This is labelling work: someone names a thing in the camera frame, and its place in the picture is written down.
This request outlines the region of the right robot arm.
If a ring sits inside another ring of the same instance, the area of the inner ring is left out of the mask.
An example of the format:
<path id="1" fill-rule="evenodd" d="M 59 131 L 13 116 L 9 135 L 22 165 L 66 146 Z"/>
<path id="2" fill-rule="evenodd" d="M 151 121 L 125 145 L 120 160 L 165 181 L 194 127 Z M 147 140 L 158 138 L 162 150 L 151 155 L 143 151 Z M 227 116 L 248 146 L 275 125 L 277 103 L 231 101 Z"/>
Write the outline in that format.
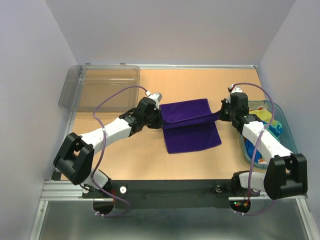
<path id="1" fill-rule="evenodd" d="M 307 159 L 283 146 L 258 116 L 249 113 L 248 96 L 240 88 L 235 88 L 222 100 L 219 119 L 231 122 L 239 134 L 256 144 L 267 163 L 265 173 L 236 172 L 230 182 L 233 194 L 242 195 L 247 190 L 254 190 L 277 200 L 307 193 Z"/>

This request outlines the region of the purple towel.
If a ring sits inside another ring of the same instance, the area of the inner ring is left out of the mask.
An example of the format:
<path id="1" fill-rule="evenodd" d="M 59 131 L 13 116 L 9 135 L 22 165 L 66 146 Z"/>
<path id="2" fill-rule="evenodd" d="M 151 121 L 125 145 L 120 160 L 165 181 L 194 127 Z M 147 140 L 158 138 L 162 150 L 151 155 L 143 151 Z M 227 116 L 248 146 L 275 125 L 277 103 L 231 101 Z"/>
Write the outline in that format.
<path id="1" fill-rule="evenodd" d="M 222 144 L 216 121 L 206 98 L 162 104 L 163 135 L 169 154 L 198 152 Z"/>

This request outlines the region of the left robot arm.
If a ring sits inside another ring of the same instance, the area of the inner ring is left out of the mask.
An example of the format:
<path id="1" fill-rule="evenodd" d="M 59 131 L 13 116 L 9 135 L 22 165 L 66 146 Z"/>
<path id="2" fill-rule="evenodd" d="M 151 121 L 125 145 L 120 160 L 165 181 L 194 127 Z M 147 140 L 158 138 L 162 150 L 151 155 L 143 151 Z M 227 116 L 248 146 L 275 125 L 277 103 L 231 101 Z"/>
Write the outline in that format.
<path id="1" fill-rule="evenodd" d="M 111 193 L 110 178 L 97 167 L 92 167 L 95 154 L 140 132 L 143 127 L 160 129 L 163 125 L 161 99 L 160 93 L 153 93 L 107 125 L 81 135 L 68 134 L 53 160 L 54 167 L 74 185 L 87 185 L 93 187 L 100 197 L 108 196 Z"/>

